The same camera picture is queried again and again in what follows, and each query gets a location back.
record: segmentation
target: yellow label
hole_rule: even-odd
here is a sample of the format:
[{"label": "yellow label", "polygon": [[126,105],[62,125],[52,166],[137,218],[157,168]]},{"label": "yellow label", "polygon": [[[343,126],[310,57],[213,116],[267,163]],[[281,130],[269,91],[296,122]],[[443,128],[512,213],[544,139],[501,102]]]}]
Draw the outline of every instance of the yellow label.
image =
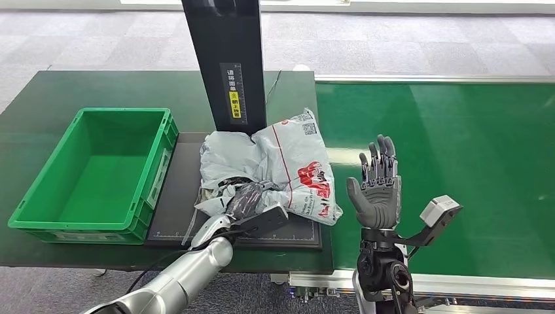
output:
[{"label": "yellow label", "polygon": [[234,118],[241,118],[241,104],[239,103],[239,93],[229,92],[229,104],[231,105],[231,115]]}]

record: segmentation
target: green bin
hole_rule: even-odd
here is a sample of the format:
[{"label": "green bin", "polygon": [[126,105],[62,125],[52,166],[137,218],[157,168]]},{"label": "green bin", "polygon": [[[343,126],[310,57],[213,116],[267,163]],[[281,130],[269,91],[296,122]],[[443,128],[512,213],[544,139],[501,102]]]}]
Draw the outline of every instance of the green bin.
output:
[{"label": "green bin", "polygon": [[142,244],[176,139],[169,109],[81,109],[8,225],[45,242]]}]

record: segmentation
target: qr code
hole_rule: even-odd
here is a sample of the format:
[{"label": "qr code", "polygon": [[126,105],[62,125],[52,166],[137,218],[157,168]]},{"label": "qr code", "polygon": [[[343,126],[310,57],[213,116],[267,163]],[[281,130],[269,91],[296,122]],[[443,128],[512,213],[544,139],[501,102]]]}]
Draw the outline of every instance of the qr code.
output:
[{"label": "qr code", "polygon": [[316,125],[314,123],[305,123],[302,125],[302,130],[304,131],[304,135],[312,135],[316,134]]}]

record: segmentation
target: robotic arm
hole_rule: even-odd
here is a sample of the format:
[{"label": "robotic arm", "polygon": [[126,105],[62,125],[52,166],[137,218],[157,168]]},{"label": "robotic arm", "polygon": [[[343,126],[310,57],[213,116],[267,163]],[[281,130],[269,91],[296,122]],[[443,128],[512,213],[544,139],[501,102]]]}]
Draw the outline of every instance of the robotic arm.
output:
[{"label": "robotic arm", "polygon": [[[253,198],[243,201],[253,202]],[[97,305],[83,314],[183,312],[212,278],[231,262],[233,242],[237,236],[257,236],[287,223],[287,213],[279,204],[252,217],[242,218],[238,211],[235,216],[241,219],[234,220],[230,215],[224,214],[211,217],[194,236],[190,249],[150,283],[121,298]]]},{"label": "robotic arm", "polygon": [[[401,212],[401,177],[397,175],[395,145],[391,138],[378,135],[367,157],[359,155],[362,164],[362,184],[347,179],[347,193],[362,225],[360,255],[353,274],[353,287],[361,314],[417,314],[412,290],[408,259],[419,247],[429,245],[461,206],[449,196],[433,199],[420,218],[426,226],[415,236],[404,239],[395,231]],[[406,245],[414,249],[406,253]],[[391,299],[383,295],[391,291]]]}]

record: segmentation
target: crumpled plastic bag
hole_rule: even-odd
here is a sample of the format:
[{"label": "crumpled plastic bag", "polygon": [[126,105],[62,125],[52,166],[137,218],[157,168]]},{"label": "crumpled plastic bag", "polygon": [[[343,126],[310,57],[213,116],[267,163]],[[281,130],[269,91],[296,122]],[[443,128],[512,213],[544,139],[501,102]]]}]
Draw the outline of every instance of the crumpled plastic bag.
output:
[{"label": "crumpled plastic bag", "polygon": [[195,208],[224,213],[248,182],[271,181],[256,212],[280,203],[291,213],[332,226],[343,211],[335,203],[334,178],[314,114],[304,113],[253,134],[214,131],[200,149],[201,192]]}]

